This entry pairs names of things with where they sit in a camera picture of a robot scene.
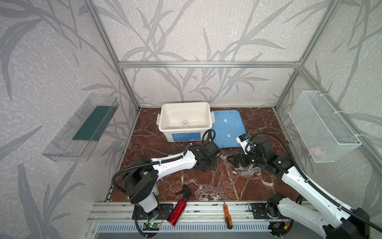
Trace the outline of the white plastic storage bin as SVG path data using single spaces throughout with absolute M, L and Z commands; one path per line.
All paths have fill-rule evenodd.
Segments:
M 201 141 L 215 123 L 207 102 L 164 104 L 156 125 L 168 142 Z

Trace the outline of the blue plastic bin lid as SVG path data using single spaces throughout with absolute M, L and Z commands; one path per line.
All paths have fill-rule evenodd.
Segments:
M 241 147 L 236 139 L 246 134 L 246 130 L 240 113 L 237 110 L 214 111 L 213 116 L 215 122 L 212 129 L 216 132 L 215 144 L 219 148 Z

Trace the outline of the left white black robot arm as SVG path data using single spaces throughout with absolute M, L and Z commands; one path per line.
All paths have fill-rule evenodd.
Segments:
M 162 158 L 138 158 L 129 167 L 112 177 L 114 189 L 128 196 L 130 203 L 140 206 L 147 214 L 159 211 L 159 202 L 153 192 L 157 181 L 178 171 L 197 169 L 202 172 L 216 166 L 220 148 L 213 142 L 189 144 L 180 153 Z

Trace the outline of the clear test tube rack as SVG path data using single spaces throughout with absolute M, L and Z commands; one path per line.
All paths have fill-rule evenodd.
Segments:
M 254 169 L 250 169 L 248 171 L 243 171 L 243 172 L 240 173 L 240 175 L 243 176 L 243 177 L 246 177 L 246 176 L 253 177 L 253 175 L 255 175 L 256 172 L 257 172 L 257 169 L 254 168 Z

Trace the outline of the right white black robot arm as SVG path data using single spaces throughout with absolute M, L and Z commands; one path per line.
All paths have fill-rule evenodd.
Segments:
M 272 144 L 262 133 L 252 137 L 242 134 L 236 141 L 243 152 L 227 158 L 235 168 L 250 165 L 262 168 L 299 194 L 295 201 L 281 193 L 267 201 L 264 210 L 268 217 L 290 220 L 284 229 L 271 229 L 275 237 L 282 237 L 287 233 L 294 221 L 324 239 L 368 239 L 370 229 L 379 232 L 382 230 L 380 226 L 370 222 L 366 211 L 351 208 L 316 184 L 302 172 L 290 154 L 276 154 Z

